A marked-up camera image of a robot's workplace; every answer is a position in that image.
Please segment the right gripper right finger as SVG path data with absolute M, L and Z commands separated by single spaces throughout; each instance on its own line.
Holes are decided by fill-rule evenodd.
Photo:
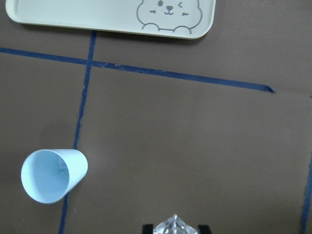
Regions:
M 198 225 L 200 234 L 211 234 L 211 229 L 208 225 Z

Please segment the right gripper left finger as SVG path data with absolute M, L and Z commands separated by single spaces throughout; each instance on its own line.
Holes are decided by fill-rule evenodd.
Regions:
M 154 233 L 154 225 L 153 224 L 144 224 L 142 226 L 142 234 L 153 234 Z

